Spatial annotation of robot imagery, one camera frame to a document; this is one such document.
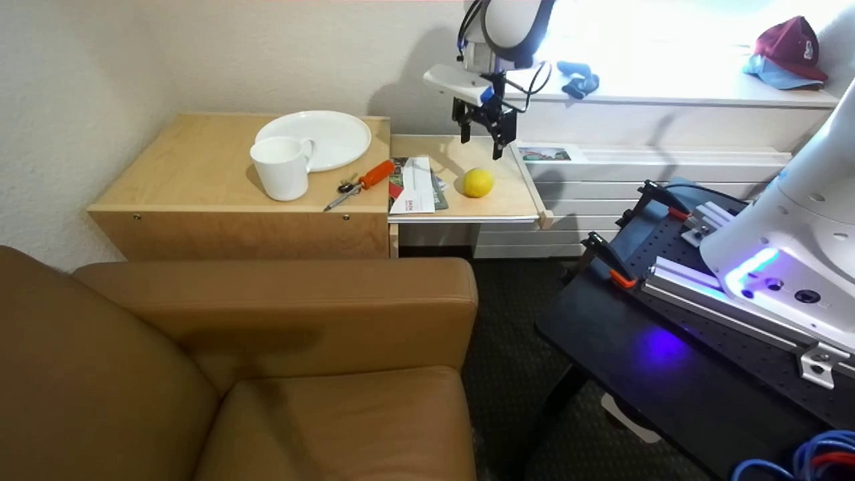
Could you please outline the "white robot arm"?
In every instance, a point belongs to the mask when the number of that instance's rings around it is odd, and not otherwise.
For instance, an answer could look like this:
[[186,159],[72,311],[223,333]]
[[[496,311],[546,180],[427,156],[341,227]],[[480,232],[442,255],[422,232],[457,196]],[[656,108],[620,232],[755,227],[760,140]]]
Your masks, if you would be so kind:
[[[514,68],[532,68],[557,0],[472,0],[460,21],[457,60],[465,60],[480,21],[490,52]],[[823,83],[822,43],[804,16],[768,27],[748,56],[748,73],[783,89],[787,80]],[[647,286],[685,286],[704,311],[748,317],[748,326],[802,335],[819,349],[855,350],[855,121],[852,83],[832,117],[741,215],[700,239],[711,271],[659,259]]]

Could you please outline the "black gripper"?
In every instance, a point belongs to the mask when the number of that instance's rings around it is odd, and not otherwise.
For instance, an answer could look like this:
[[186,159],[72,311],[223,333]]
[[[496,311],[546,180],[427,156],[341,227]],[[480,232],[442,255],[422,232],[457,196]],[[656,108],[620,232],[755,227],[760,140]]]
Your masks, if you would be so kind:
[[520,108],[504,99],[490,99],[486,105],[474,105],[469,99],[453,103],[453,121],[460,128],[460,143],[472,143],[474,124],[485,125],[493,133],[493,162],[500,162],[506,148],[514,143],[516,117]]

